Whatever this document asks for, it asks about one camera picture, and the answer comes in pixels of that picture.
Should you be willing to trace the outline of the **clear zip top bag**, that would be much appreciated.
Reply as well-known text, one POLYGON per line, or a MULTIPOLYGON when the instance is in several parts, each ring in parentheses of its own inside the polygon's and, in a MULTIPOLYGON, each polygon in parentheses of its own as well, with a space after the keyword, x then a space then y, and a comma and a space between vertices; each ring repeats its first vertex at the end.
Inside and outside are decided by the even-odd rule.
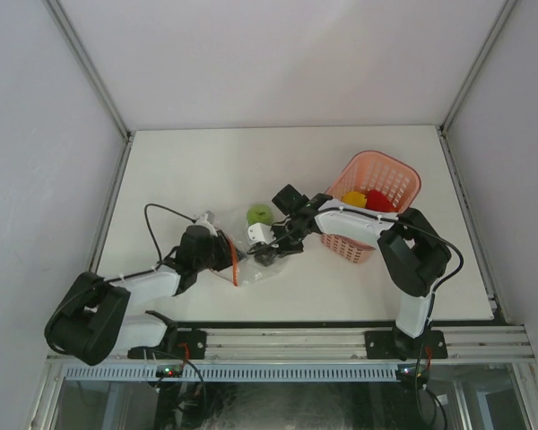
MULTIPOLYGON (((284 221, 283 215, 278 212, 274 205, 268 202, 261 203, 267 204, 272 208, 274 223, 284 221)), ((213 271, 213 273, 219 278, 228 281, 234 287, 250 286, 257 282, 276 276, 283 270, 286 262, 285 257, 276 257, 274 264, 269 267, 264 267, 255 261, 255 255, 253 252, 264 245, 249 245, 247 243, 248 224, 246 215, 247 210, 252 205, 240 206, 236 209, 222 211, 216 214, 214 219, 214 226, 230 238, 239 253, 239 263, 237 269, 238 284, 234 285, 230 281, 230 269, 225 269, 224 271, 220 272, 213 271)))

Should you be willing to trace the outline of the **yellow fake pear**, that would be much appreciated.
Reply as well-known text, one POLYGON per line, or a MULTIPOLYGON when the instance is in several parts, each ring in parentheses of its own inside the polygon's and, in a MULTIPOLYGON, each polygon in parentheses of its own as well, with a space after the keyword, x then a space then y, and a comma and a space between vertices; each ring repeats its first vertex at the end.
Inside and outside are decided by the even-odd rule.
POLYGON ((349 191, 342 197, 342 202, 357 208, 367 206, 367 195, 358 191, 349 191))

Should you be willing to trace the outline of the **red yellow fake peach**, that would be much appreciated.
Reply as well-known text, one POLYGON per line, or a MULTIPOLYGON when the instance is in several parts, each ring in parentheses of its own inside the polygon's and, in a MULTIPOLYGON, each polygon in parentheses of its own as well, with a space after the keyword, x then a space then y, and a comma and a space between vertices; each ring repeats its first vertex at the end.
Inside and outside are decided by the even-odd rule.
POLYGON ((379 211, 386 213, 398 212, 398 209, 392 204, 392 202, 379 190, 369 190, 367 193, 367 206, 366 208, 371 211, 379 211))

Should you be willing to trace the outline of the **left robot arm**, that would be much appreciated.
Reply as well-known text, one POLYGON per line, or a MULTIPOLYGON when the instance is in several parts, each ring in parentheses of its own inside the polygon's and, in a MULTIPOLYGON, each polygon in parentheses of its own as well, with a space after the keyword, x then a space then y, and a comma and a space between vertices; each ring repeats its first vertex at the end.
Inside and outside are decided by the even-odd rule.
POLYGON ((178 349, 169 318, 135 308, 152 300, 186 292, 202 271, 235 269, 239 251, 220 230, 190 226, 180 243, 147 271, 113 279, 85 271, 75 279, 48 319, 44 337, 59 355, 95 366, 116 350, 147 347, 167 358, 178 349))

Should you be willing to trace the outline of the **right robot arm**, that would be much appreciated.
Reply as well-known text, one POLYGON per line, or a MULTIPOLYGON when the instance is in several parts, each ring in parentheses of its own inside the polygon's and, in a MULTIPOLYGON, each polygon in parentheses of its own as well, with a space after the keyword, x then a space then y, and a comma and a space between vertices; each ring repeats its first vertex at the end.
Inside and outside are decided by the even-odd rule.
POLYGON ((436 292, 457 271, 446 274, 452 253, 459 250, 439 236, 424 215, 359 208, 325 193, 308 198, 286 185, 272 199, 285 220, 270 227, 267 243, 256 256, 276 258, 303 251, 310 234, 344 237, 378 250, 401 300, 392 329, 395 350, 415 357, 426 346, 436 292))

